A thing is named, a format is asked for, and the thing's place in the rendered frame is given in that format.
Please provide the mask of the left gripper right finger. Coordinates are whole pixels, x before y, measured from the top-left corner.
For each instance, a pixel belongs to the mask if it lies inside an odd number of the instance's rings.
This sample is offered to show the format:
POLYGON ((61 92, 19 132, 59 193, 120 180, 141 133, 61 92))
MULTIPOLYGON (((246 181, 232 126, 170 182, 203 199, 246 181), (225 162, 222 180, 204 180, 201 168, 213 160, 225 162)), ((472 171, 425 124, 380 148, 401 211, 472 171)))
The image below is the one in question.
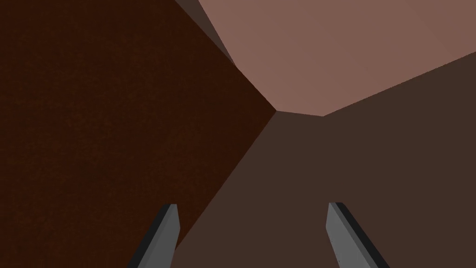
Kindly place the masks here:
POLYGON ((390 268, 343 203, 328 205, 325 228, 339 268, 390 268))

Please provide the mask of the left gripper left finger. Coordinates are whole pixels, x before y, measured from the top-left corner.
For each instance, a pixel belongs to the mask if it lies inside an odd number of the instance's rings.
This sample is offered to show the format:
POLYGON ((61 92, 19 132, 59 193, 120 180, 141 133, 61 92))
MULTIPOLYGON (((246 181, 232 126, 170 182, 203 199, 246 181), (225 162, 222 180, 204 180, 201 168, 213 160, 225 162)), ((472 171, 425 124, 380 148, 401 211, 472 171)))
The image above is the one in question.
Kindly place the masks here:
POLYGON ((163 205, 142 238, 127 268, 170 268, 179 232, 177 205, 163 205))

